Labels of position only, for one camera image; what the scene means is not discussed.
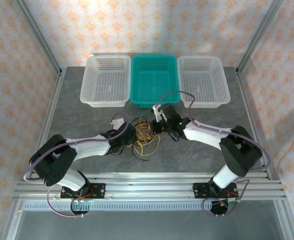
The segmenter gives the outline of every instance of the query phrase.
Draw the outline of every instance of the gray work surface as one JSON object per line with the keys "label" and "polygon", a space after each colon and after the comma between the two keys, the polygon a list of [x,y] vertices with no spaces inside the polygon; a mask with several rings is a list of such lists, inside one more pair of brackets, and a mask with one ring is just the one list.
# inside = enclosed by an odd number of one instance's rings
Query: gray work surface
{"label": "gray work surface", "polygon": [[[69,139],[94,137],[112,129],[110,118],[118,112],[125,112],[130,122],[139,116],[148,121],[155,117],[149,109],[140,109],[128,101],[124,107],[93,108],[80,102],[80,91],[85,67],[68,67],[61,92],[52,119],[49,138],[61,134]],[[222,128],[233,128],[236,125],[245,127],[252,135],[248,115],[240,92],[233,67],[224,68],[228,82],[231,101],[218,108],[193,108],[193,118]],[[187,116],[187,109],[182,102],[174,105],[182,118]],[[148,146],[153,151],[157,139]],[[166,133],[161,134],[158,151],[142,161],[134,157],[131,148],[125,147],[120,155],[91,156],[73,163],[73,169],[95,173],[214,173],[225,165],[221,151],[206,144],[186,141],[173,141]]]}
{"label": "gray work surface", "polygon": [[272,201],[242,201],[233,211],[223,217],[202,211],[93,211],[83,219],[24,211],[16,240],[283,239]]}

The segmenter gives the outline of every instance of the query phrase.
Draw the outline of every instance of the green basket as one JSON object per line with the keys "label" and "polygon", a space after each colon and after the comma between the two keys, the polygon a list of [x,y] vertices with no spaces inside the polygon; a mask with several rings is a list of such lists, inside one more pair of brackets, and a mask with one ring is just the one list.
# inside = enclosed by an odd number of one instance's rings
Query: green basket
{"label": "green basket", "polygon": [[[169,55],[142,55],[132,59],[130,100],[141,109],[149,109],[168,92],[179,90],[177,60]],[[178,92],[161,103],[176,104]]]}

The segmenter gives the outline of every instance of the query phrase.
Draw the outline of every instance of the patterned wallpaper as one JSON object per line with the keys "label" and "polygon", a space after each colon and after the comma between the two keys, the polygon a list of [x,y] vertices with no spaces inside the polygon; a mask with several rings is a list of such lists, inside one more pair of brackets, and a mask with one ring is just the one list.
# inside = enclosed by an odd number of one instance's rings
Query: patterned wallpaper
{"label": "patterned wallpaper", "polygon": [[212,55],[237,66],[271,0],[26,0],[60,67],[94,53]]}
{"label": "patterned wallpaper", "polygon": [[294,0],[283,2],[242,80],[294,215]]}
{"label": "patterned wallpaper", "polygon": [[0,233],[34,153],[56,74],[12,0],[0,0]]}

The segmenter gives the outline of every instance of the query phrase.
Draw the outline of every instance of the wallpaper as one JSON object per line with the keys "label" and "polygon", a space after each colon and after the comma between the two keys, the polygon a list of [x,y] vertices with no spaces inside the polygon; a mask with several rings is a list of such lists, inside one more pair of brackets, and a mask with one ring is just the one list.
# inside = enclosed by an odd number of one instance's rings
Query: wallpaper
{"label": "wallpaper", "polygon": [[285,0],[242,78],[294,215],[294,0]]}
{"label": "wallpaper", "polygon": [[12,0],[0,0],[0,233],[56,79]]}
{"label": "wallpaper", "polygon": [[238,66],[271,0],[26,0],[60,67],[93,53],[211,55]]}

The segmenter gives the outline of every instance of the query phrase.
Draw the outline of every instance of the basket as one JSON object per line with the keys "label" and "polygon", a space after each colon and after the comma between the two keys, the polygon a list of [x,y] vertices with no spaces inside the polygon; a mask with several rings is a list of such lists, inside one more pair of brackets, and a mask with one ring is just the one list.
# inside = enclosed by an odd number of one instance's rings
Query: basket
{"label": "basket", "polygon": [[94,108],[123,107],[130,97],[131,58],[99,55],[88,58],[80,101]]}
{"label": "basket", "polygon": [[[192,108],[217,108],[230,102],[230,94],[221,60],[214,56],[178,58],[179,87],[195,96]],[[193,98],[181,94],[186,108]]]}
{"label": "basket", "polygon": [[[148,109],[168,92],[179,90],[176,57],[142,55],[132,59],[130,100],[141,109]],[[162,103],[176,104],[180,94],[167,96]]]}

